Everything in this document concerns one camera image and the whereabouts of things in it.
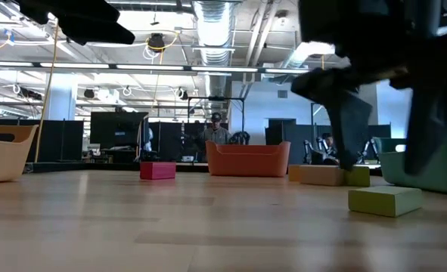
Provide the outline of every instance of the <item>wooden floor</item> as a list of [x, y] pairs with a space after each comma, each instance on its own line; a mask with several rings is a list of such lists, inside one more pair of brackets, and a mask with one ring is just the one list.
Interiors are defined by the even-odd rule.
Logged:
[[0, 272], [447, 271], [447, 196], [393, 219], [348, 212], [347, 189], [24, 175], [0, 184]]

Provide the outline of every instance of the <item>green block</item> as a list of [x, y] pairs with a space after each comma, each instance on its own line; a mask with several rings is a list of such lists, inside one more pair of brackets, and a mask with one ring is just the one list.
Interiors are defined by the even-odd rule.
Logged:
[[371, 183], [369, 168], [365, 166], [354, 166], [352, 171], [345, 171], [344, 182], [347, 186], [369, 187]]
[[353, 212], [395, 218], [421, 208], [423, 197], [420, 189], [378, 186], [350, 190], [348, 204]]

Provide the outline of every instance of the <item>tan block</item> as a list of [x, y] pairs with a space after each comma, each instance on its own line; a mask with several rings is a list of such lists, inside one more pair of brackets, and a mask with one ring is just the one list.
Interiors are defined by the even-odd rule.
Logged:
[[335, 165], [302, 165], [301, 184], [340, 186], [344, 182], [344, 171]]
[[301, 182], [301, 167], [302, 165], [289, 165], [289, 181]]

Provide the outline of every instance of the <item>orange bin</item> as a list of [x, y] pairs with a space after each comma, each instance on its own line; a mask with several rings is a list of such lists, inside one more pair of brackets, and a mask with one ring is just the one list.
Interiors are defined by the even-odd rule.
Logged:
[[206, 142], [211, 175], [241, 177], [284, 177], [290, 142], [277, 146], [218, 145]]
[[12, 181], [23, 174], [37, 125], [0, 125], [0, 134], [12, 134], [12, 142], [0, 141], [0, 181]]

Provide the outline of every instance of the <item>ceiling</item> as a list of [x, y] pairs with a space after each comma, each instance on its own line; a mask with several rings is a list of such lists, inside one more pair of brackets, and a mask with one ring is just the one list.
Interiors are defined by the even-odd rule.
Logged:
[[[272, 27], [266, 37], [266, 47], [259, 56], [257, 66], [264, 63], [280, 63], [296, 46], [296, 32], [299, 30], [296, 2], [297, 0], [277, 0], [278, 13], [286, 14], [282, 18], [275, 17]], [[232, 35], [234, 52], [231, 56], [232, 66], [242, 66], [245, 63], [247, 50], [252, 36], [252, 22], [256, 17], [260, 0], [246, 0], [237, 5], [235, 10], [235, 24]], [[57, 46], [57, 62], [65, 63], [154, 63], [201, 65], [200, 51], [193, 50], [198, 45], [196, 21], [192, 14], [177, 14], [172, 12], [140, 11], [138, 4], [125, 6], [121, 11], [118, 23], [135, 34], [134, 45], [88, 44], [78, 45], [67, 42], [66, 36], [60, 33]], [[52, 62], [54, 55], [54, 25], [51, 21], [47, 26], [39, 26], [23, 17], [16, 5], [10, 2], [0, 2], [0, 45], [7, 40], [6, 30], [13, 38], [6, 46], [0, 48], [0, 60]], [[149, 56], [146, 50], [146, 40], [151, 33], [162, 33], [168, 47], [163, 55]], [[322, 59], [308, 58], [304, 65], [314, 68], [322, 65]], [[335, 55], [324, 56], [325, 66], [347, 65]], [[84, 98], [83, 92], [87, 88], [107, 88], [120, 92], [120, 100], [128, 105], [145, 105], [151, 110], [156, 105], [185, 106], [186, 101], [175, 97], [177, 90], [182, 88], [190, 95], [206, 96], [204, 76], [185, 75], [151, 75], [151, 74], [100, 74], [77, 73], [79, 83], [78, 103], [97, 104], [98, 100]], [[13, 85], [45, 93], [47, 75], [40, 72], [0, 70], [0, 101], [15, 102], [31, 99], [15, 94]], [[207, 105], [206, 101], [193, 100], [191, 104]], [[3, 106], [3, 115], [34, 117], [41, 111], [40, 106]], [[79, 107], [77, 115], [88, 116], [91, 110], [113, 110], [111, 108]], [[186, 110], [166, 109], [160, 116], [185, 116]], [[208, 111], [198, 110], [195, 116], [204, 117]]]

